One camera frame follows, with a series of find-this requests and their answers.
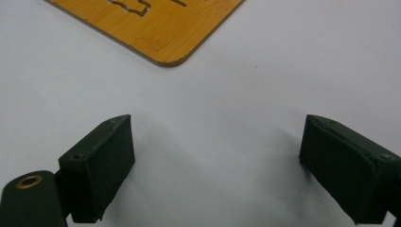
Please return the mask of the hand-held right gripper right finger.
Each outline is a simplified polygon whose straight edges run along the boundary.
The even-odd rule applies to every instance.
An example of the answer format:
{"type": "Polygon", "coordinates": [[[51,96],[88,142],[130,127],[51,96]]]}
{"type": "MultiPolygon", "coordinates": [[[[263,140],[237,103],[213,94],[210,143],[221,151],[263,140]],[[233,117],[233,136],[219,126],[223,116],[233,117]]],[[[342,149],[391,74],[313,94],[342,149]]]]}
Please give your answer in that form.
{"type": "Polygon", "coordinates": [[[356,224],[401,225],[401,157],[341,123],[305,119],[300,163],[356,224]]]}

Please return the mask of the white table cover sheet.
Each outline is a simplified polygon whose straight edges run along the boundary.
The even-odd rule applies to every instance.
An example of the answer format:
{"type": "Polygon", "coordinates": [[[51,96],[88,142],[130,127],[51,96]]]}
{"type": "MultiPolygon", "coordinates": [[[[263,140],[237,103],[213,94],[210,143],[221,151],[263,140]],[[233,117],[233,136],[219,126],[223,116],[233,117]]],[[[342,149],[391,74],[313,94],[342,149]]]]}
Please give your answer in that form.
{"type": "Polygon", "coordinates": [[[0,0],[0,195],[99,123],[131,116],[135,164],[95,224],[355,224],[301,166],[308,114],[401,156],[401,0],[246,0],[164,68],[44,0],[0,0]]]}

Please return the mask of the square bamboo trivet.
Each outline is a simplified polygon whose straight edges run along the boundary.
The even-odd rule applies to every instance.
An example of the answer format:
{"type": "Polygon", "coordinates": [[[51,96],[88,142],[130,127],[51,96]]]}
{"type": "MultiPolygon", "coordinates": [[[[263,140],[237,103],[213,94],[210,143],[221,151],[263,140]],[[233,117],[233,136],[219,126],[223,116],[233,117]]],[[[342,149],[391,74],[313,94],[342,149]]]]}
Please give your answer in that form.
{"type": "Polygon", "coordinates": [[[45,0],[153,63],[184,63],[245,0],[45,0]]]}

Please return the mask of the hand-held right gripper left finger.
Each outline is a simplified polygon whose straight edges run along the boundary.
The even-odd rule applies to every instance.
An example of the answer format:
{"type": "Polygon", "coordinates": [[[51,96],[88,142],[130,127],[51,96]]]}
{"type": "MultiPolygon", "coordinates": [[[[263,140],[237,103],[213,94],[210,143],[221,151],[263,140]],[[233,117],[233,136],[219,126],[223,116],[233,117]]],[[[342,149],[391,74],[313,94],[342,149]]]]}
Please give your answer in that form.
{"type": "Polygon", "coordinates": [[[135,163],[131,117],[100,123],[59,158],[70,214],[77,223],[102,219],[135,163]]]}

